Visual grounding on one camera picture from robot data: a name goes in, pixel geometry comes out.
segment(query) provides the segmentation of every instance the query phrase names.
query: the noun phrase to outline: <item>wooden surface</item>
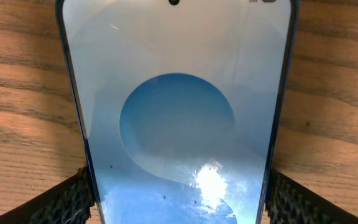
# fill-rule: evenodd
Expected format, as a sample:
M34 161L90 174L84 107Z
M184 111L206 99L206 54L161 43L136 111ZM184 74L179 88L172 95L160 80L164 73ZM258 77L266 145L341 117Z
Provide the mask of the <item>wooden surface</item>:
M54 1L0 0L0 214L84 161ZM302 0L274 165L358 216L358 0Z

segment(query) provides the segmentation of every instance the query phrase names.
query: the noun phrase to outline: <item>brown wood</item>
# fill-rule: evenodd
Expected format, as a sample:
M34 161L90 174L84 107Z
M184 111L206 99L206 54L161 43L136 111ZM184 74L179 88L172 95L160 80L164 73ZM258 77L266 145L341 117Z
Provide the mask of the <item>brown wood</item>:
M0 0L0 214L85 163L54 7ZM358 0L301 1L274 166L358 216Z

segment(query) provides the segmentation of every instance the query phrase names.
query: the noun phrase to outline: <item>smartphone display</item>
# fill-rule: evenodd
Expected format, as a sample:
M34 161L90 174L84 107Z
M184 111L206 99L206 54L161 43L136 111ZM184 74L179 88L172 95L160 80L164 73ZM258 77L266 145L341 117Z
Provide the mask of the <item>smartphone display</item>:
M58 1L102 222L260 221L294 8Z

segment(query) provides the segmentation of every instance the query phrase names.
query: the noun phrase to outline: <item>smartphone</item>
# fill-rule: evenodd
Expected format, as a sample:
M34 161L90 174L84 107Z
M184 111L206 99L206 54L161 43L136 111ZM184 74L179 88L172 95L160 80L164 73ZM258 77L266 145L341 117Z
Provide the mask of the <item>smartphone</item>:
M58 0L102 223L260 223L295 0Z

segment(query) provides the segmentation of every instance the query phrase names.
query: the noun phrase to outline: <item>phone frame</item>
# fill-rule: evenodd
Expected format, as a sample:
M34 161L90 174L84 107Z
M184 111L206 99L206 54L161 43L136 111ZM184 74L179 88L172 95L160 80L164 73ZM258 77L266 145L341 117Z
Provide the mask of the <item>phone frame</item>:
M62 47L63 47L63 54L65 57L67 74L70 79L71 93L73 95L73 101L75 104L78 125L80 126L81 138L82 138L83 146L85 149L86 161L88 163L88 169L89 169L89 173L90 173L90 177L91 177L91 184L93 186L93 194L96 199L96 205L98 207L98 212L99 212L101 223L106 223L104 221L103 209L101 207L101 200L100 200L100 195L98 192L98 185L97 185L96 179L95 179L93 163L92 163L92 158L91 158L91 153L90 153L90 147L88 144L88 137L86 135L80 99L78 97L78 90L77 90L75 76L74 76L73 64L71 62L70 48L68 45L65 25L64 25L64 21L63 21L63 4L64 4L64 2L65 2L65 0L56 0L55 10L56 10L57 25L58 25L58 30L59 30L59 34L60 34L60 40L61 40ZM295 41L295 32L296 32L296 27L297 27L297 23L298 23L299 0L290 0L290 2L291 2L290 23L288 26L287 39L285 42L285 52L284 52L284 58L283 58L282 72L280 75L280 83L279 83L278 92L277 92L276 106L275 106L273 124L272 124L272 132L270 134L270 142L269 142L268 153L267 153L267 158L266 158L264 180L262 183L262 189L261 189L261 193L260 193L260 200L259 200L259 207L258 207L256 223L260 223L262 220L263 204L265 202L267 186L269 185L269 175L270 175L270 170L271 170L272 162L273 162L278 125L280 123L280 114L282 111L285 87L287 85L287 77L288 77L288 72L289 72L289 68L290 68L291 56L292 56L292 48L293 48L293 43Z

